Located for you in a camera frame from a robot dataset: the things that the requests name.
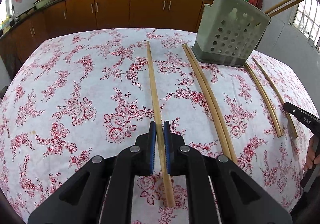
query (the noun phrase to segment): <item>upper cabinet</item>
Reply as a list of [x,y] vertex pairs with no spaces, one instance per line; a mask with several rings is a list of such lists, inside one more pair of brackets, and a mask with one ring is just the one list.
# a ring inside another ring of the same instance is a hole
[[130,0],[95,0],[97,28],[129,27]]

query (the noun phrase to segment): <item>human hand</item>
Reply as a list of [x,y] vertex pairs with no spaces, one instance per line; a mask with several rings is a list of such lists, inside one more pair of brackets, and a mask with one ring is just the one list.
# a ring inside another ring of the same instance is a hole
[[313,164],[317,165],[318,163],[320,163],[320,155],[318,155],[315,158],[316,152],[312,148],[314,141],[315,141],[315,135],[313,135],[309,140],[309,147],[308,147],[308,152],[307,152],[307,157],[306,157],[306,163],[303,166],[304,171],[307,171],[308,169],[312,169]]

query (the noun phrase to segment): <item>white tablecloth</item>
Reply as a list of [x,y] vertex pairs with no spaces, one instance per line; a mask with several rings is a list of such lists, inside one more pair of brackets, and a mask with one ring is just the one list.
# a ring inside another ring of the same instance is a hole
[[[182,49],[196,34],[169,29],[108,29],[45,41],[25,62],[0,107],[0,188],[16,212],[30,213],[94,155],[111,157],[148,132],[153,119],[146,41],[150,41],[162,120],[185,143],[216,157],[221,146],[207,103]],[[286,101],[317,115],[293,71],[254,51]],[[201,64],[232,137],[239,166],[287,210],[300,197],[299,182],[311,132],[287,119],[269,83],[260,78],[284,136],[244,69]],[[187,223],[184,177],[173,177],[176,207],[164,205],[160,164],[136,177],[132,223]]]

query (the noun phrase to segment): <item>window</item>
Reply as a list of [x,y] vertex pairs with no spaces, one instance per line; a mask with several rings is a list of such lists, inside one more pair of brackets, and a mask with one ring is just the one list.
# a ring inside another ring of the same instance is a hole
[[0,22],[12,15],[11,0],[2,0],[0,3]]
[[315,46],[320,46],[320,4],[318,0],[304,0],[298,6],[293,25]]

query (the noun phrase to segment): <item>wooden chopstick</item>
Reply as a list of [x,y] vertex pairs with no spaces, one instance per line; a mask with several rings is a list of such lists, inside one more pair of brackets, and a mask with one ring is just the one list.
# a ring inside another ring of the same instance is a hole
[[304,1],[304,0],[296,0],[296,1],[294,1],[294,2],[291,2],[290,4],[284,6],[283,8],[281,8],[281,9],[279,9],[279,10],[271,13],[271,14],[269,15],[269,17],[272,18],[273,16],[275,16],[275,15],[277,15],[277,14],[279,14],[279,13],[287,10],[288,8],[291,8],[292,6],[297,5],[297,4],[299,4],[300,2],[303,2],[303,1]]
[[249,67],[249,65],[247,64],[247,62],[245,62],[244,64],[244,68],[247,70],[247,72],[250,74],[252,80],[254,81],[255,85],[257,86],[265,104],[267,105],[268,111],[270,113],[271,119],[273,121],[273,125],[275,126],[276,129],[276,133],[278,137],[281,137],[283,135],[283,132],[280,129],[280,124],[279,121],[276,117],[275,111],[272,107],[272,105],[270,104],[270,100],[266,94],[266,92],[264,91],[261,83],[259,82],[259,80],[257,79],[256,75],[254,74],[254,72],[251,70],[251,68]]
[[270,9],[268,9],[265,13],[269,14],[271,11],[274,11],[275,9],[279,8],[280,6],[286,4],[289,1],[292,1],[292,0],[283,0],[283,1],[281,1],[278,4],[272,6]]
[[212,100],[212,102],[213,102],[213,105],[214,105],[214,107],[215,107],[215,109],[216,109],[216,111],[217,111],[217,114],[218,114],[218,117],[219,117],[219,121],[220,121],[220,123],[221,123],[222,129],[223,129],[223,133],[224,133],[224,135],[225,135],[225,137],[226,137],[226,141],[227,141],[227,144],[228,144],[228,147],[229,147],[229,151],[230,151],[230,155],[231,155],[231,160],[232,160],[234,163],[238,164],[237,157],[236,157],[236,153],[235,153],[235,149],[234,149],[234,147],[233,147],[232,140],[231,140],[231,137],[230,137],[230,134],[229,134],[227,125],[226,125],[226,123],[225,123],[225,121],[224,121],[223,115],[222,115],[222,113],[221,113],[220,107],[219,107],[219,105],[218,105],[217,99],[216,99],[216,97],[214,96],[214,94],[213,94],[213,92],[212,92],[212,89],[211,89],[211,87],[210,87],[210,85],[209,85],[209,83],[208,83],[208,81],[207,81],[207,78],[205,77],[205,75],[204,75],[201,67],[200,67],[199,64],[198,64],[198,61],[196,60],[195,56],[193,55],[190,47],[188,46],[187,43],[185,43],[184,46],[185,46],[185,48],[187,49],[190,57],[192,58],[193,64],[196,66],[197,70],[199,71],[200,76],[201,76],[201,78],[202,78],[202,80],[203,80],[203,82],[204,82],[204,85],[206,86],[206,88],[207,88],[207,90],[208,90],[208,92],[209,92],[210,98],[211,98],[211,100]]
[[[256,63],[256,65],[258,66],[260,71],[263,73],[264,77],[268,80],[268,82],[270,83],[272,89],[274,90],[274,92],[278,96],[281,104],[283,105],[284,104],[284,100],[281,97],[281,95],[280,95],[279,91],[277,90],[277,88],[276,88],[275,84],[273,83],[273,81],[267,75],[266,71],[262,68],[262,66],[256,61],[256,59],[252,58],[252,60]],[[290,129],[291,129],[291,134],[292,134],[293,138],[297,138],[298,137],[297,130],[296,130],[295,126],[294,126],[294,123],[292,121],[291,115],[288,112],[286,112],[285,114],[286,114],[286,117],[288,119],[288,124],[289,124]]]
[[159,99],[158,99],[158,94],[157,94],[156,79],[155,79],[155,73],[153,70],[153,60],[152,60],[149,41],[147,41],[147,54],[148,54],[148,68],[149,68],[152,106],[153,106],[153,113],[154,113],[154,118],[155,118],[155,123],[156,123],[158,151],[159,151],[159,158],[160,158],[160,165],[161,165],[161,172],[162,172],[165,196],[167,199],[168,207],[175,207],[176,204],[175,204],[174,196],[173,196],[173,188],[172,188],[171,178],[167,172],[167,165],[166,165],[166,158],[165,158],[166,155],[165,155],[165,148],[164,148],[164,137],[163,137],[162,121],[161,121],[161,114],[160,114],[160,107],[159,107]]
[[201,87],[201,90],[203,92],[204,98],[207,101],[207,104],[208,104],[208,107],[209,107],[209,110],[210,110],[210,113],[211,113],[211,116],[212,116],[212,119],[213,119],[213,123],[214,123],[214,125],[216,127],[216,130],[217,130],[217,134],[218,134],[218,138],[219,138],[220,145],[221,145],[221,148],[222,148],[222,152],[223,152],[224,155],[226,155],[227,157],[229,157],[232,160],[231,153],[230,153],[230,150],[229,150],[229,147],[228,147],[228,142],[226,140],[226,136],[224,134],[221,122],[219,120],[218,112],[217,112],[217,110],[216,110],[216,108],[215,108],[215,106],[213,104],[213,101],[212,101],[212,99],[210,97],[209,91],[208,91],[207,87],[205,86],[205,83],[204,83],[203,78],[201,77],[200,71],[198,70],[195,62],[193,61],[193,59],[192,59],[190,53],[188,52],[188,49],[186,48],[185,44],[183,44],[182,47],[183,47],[183,50],[186,53],[186,56],[187,56],[187,58],[188,58],[188,60],[189,60],[189,62],[191,64],[193,72],[196,75],[198,83],[199,83],[199,85]]

